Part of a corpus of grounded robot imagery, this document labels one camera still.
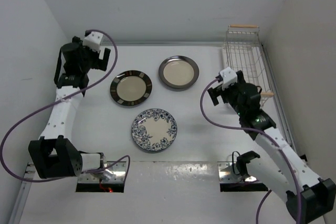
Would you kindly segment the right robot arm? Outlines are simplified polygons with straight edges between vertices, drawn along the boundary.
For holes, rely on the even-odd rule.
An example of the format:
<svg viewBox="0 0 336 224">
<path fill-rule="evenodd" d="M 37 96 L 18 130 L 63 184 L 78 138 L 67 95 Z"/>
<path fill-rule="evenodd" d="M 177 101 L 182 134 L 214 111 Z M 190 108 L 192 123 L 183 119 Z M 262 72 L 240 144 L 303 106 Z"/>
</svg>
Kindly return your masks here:
<svg viewBox="0 0 336 224">
<path fill-rule="evenodd" d="M 230 67 L 220 71 L 215 80 L 219 85 L 208 93 L 213 105 L 218 98 L 227 103 L 239 117 L 239 127 L 259 145 L 275 163 L 272 169 L 260 154 L 249 151 L 236 158 L 233 170 L 241 178 L 255 177 L 285 204 L 296 223 L 310 223 L 334 208 L 335 182 L 323 179 L 308 167 L 277 129 L 274 120 L 260 107 L 259 86 L 248 83 L 242 71 Z"/>
</svg>

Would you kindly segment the dark striped rim plate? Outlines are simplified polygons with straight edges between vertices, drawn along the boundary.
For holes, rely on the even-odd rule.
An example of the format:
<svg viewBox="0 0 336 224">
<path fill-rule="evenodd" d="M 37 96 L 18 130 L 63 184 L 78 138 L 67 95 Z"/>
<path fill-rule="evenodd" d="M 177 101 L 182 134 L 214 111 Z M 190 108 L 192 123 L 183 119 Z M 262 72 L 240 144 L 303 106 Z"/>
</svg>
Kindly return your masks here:
<svg viewBox="0 0 336 224">
<path fill-rule="evenodd" d="M 150 77 L 142 71 L 128 70 L 114 77 L 110 84 L 111 98 L 121 106 L 138 106 L 153 89 Z"/>
</svg>

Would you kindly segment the blue floral white plate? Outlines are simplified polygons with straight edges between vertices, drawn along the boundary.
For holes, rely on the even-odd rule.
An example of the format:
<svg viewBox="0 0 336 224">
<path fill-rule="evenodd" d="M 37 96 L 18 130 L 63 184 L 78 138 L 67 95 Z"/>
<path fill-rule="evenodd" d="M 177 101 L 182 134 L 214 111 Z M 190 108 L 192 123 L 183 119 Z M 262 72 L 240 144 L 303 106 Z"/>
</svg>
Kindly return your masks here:
<svg viewBox="0 0 336 224">
<path fill-rule="evenodd" d="M 131 135 L 134 143 L 150 153 L 161 152 L 170 147 L 177 136 L 175 118 L 163 109 L 147 109 L 134 119 Z"/>
</svg>

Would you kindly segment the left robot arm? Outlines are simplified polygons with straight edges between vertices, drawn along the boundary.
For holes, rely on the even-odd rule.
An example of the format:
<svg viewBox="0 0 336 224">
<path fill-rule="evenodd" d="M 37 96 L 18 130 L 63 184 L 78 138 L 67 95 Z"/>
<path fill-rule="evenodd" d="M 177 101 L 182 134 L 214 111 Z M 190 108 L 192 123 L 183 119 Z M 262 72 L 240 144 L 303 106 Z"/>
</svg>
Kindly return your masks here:
<svg viewBox="0 0 336 224">
<path fill-rule="evenodd" d="M 56 104 L 38 140 L 28 151 L 41 179 L 79 176 L 103 167 L 102 153 L 85 153 L 72 144 L 72 128 L 91 69 L 106 71 L 110 49 L 99 58 L 103 34 L 92 31 L 84 39 L 74 37 L 60 48 L 54 76 Z"/>
</svg>

